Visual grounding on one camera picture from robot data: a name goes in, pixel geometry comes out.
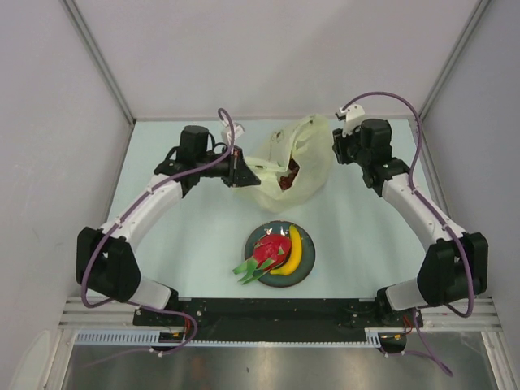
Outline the yellow-green plastic bag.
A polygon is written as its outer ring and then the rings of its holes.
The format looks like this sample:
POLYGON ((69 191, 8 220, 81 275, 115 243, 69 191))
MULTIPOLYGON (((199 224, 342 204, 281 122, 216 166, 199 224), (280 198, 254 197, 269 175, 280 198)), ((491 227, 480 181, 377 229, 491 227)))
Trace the yellow-green plastic bag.
POLYGON ((323 115, 309 115, 277 128, 245 158, 261 184, 236 194, 278 214, 308 201, 330 175, 332 130, 323 115))

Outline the red fake grapes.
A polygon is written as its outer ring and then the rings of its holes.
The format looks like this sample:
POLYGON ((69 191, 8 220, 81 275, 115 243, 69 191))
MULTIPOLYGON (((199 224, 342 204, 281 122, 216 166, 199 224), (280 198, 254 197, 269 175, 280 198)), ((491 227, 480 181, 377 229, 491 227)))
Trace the red fake grapes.
POLYGON ((290 158, 288 170, 278 179, 278 184, 282 191, 286 191, 293 186, 299 170, 300 166, 298 163, 293 158, 290 158))

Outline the red fake dragon fruit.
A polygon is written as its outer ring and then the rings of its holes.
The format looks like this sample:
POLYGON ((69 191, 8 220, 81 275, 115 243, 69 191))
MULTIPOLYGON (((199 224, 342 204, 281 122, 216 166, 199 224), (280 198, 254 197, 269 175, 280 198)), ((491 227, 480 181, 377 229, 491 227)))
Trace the red fake dragon fruit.
POLYGON ((253 254, 235 267, 232 273, 243 275, 239 279, 242 284, 258 280, 285 261, 291 246, 291 240, 285 235, 266 234, 254 243, 253 254))

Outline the yellow fake banana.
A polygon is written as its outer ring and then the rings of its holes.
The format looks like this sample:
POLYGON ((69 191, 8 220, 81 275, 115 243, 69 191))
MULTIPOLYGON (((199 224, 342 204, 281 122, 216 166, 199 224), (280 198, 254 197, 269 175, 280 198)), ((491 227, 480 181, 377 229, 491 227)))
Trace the yellow fake banana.
POLYGON ((301 234, 295 225, 289 227, 288 233, 292 245, 289 258, 284 265, 271 270, 271 275, 288 276, 300 266, 303 253, 301 234))

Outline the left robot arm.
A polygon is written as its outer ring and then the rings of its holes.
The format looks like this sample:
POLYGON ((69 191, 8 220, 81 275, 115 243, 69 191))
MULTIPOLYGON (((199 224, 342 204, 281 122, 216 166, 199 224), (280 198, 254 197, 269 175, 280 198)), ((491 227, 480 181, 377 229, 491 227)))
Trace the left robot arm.
POLYGON ((202 178, 220 178, 229 188, 257 186, 261 180, 247 166, 240 147, 228 145, 221 153, 208 148, 211 134, 198 125, 185 127, 180 143, 154 169, 145 190, 119 216, 99 228, 85 227, 77 237, 76 280, 85 306, 92 290, 106 301, 151 308, 161 324, 180 314, 178 293, 141 274, 135 251, 141 240, 171 207, 202 178))

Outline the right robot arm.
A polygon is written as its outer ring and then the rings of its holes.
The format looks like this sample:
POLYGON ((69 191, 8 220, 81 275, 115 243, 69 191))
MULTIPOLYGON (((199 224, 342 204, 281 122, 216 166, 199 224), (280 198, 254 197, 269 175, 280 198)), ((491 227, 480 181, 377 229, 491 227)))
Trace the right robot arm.
POLYGON ((488 240, 454 223, 421 190, 410 184, 410 167, 392 154, 392 127, 384 119, 365 119, 351 130, 332 133, 332 149, 340 164, 357 164, 367 188, 391 205, 425 250, 415 278, 381 288, 375 317, 393 326, 405 311, 450 307, 461 299, 472 308, 488 289, 488 240))

